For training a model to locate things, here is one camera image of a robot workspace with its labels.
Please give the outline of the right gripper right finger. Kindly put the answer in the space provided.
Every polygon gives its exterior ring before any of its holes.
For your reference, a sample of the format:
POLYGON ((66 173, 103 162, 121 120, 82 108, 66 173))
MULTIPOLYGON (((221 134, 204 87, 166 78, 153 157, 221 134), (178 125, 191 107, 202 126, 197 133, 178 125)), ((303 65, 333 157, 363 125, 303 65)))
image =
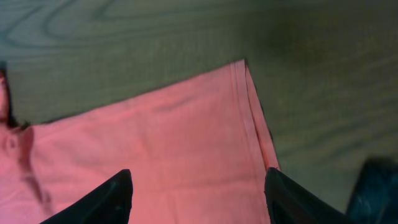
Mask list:
POLYGON ((274 167, 267 170, 264 194, 272 224, 353 223, 274 167))

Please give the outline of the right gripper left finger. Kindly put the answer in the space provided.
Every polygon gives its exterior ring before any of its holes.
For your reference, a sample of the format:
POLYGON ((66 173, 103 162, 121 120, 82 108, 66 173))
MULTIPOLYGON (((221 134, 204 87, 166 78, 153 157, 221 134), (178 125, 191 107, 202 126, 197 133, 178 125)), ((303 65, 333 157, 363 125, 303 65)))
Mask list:
POLYGON ((128 224, 132 195, 131 171, 123 169, 42 224, 128 224))

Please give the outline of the orange printed t-shirt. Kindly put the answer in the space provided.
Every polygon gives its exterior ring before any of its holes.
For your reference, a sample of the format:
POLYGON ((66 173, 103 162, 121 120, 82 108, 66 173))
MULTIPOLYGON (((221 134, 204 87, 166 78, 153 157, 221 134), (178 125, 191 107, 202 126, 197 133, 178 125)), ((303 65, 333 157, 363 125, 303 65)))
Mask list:
POLYGON ((13 128, 1 80, 1 222, 40 223, 123 169, 131 223, 269 223, 274 146, 244 61, 49 124, 13 128))

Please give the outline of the black patterned garment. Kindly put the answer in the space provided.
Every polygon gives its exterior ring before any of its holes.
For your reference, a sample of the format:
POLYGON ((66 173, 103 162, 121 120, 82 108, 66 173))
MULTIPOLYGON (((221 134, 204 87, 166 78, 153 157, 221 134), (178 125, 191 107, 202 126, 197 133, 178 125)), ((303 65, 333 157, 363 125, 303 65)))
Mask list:
POLYGON ((346 215, 361 224, 397 224, 397 161, 381 157, 365 161, 346 215))

